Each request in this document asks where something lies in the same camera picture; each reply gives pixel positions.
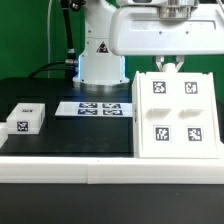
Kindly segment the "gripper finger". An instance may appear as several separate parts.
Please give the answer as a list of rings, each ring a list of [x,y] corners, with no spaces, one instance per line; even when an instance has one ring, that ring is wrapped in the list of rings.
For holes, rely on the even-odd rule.
[[[159,71],[163,70],[163,62],[164,62],[164,56],[156,56],[155,57],[155,64]]]
[[[175,62],[176,62],[176,71],[179,71],[181,69],[181,67],[183,66],[184,64],[184,59],[185,57],[183,55],[178,55],[175,57]]]

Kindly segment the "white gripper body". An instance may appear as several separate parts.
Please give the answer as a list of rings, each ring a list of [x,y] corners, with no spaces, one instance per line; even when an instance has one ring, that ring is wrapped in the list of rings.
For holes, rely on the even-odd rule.
[[[224,14],[200,5],[186,20],[162,19],[156,7],[123,7],[111,20],[109,48],[122,56],[224,54]]]

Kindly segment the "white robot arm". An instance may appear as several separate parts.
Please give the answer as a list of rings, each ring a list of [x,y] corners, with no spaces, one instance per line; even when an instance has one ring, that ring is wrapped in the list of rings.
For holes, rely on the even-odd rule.
[[[59,1],[76,86],[127,85],[127,56],[152,56],[158,69],[172,56],[180,69],[188,55],[224,54],[221,0]]]

